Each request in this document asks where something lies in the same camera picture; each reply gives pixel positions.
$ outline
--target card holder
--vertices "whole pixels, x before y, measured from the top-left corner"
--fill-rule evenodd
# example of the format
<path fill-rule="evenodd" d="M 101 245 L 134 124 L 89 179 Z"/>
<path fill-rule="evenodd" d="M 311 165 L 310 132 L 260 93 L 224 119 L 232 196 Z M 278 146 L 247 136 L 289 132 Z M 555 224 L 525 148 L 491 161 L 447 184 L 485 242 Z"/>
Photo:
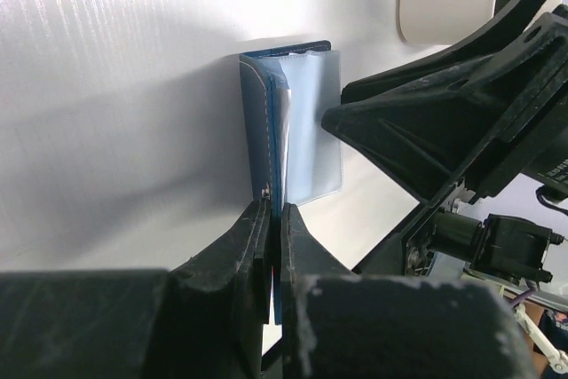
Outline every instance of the card holder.
<path fill-rule="evenodd" d="M 241 92 L 255 199 L 304 204 L 342 187 L 339 140 L 321 117 L 339 106 L 340 56 L 328 41 L 240 55 Z"/>

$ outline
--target purple wire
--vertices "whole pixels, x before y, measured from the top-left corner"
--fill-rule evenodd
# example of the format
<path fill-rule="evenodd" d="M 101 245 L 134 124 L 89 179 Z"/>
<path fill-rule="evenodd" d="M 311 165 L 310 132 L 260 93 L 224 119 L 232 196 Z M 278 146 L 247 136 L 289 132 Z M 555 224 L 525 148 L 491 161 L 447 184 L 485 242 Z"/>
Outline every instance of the purple wire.
<path fill-rule="evenodd" d="M 536 288 L 529 288 L 528 290 L 524 291 L 520 295 L 515 296 L 513 299 L 511 299 L 511 301 L 509 303 L 510 303 L 511 306 L 517 306 L 521 302 L 523 302 L 525 299 L 527 299 L 529 296 L 532 296 L 535 293 L 536 293 Z"/>

